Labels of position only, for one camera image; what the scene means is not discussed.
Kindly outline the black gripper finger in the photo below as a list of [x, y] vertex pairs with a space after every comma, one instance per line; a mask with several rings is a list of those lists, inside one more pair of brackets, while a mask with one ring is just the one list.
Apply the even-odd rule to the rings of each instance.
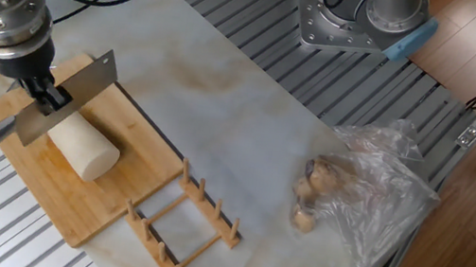
[[55, 86], [51, 83], [45, 84], [38, 99], [38, 110], [43, 116], [49, 116], [61, 110], [72, 100], [72, 96], [63, 86]]
[[50, 91], [54, 88], [52, 78], [30, 77], [17, 80], [20, 86], [26, 90], [27, 94], [33, 98], [47, 99]]

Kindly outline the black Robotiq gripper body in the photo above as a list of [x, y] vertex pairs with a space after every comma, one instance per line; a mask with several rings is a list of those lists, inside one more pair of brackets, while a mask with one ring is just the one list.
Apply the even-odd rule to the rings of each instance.
[[51, 40], [26, 56], [0, 60], [0, 74], [13, 79], [46, 79], [54, 81], [50, 65], [55, 57], [55, 47]]

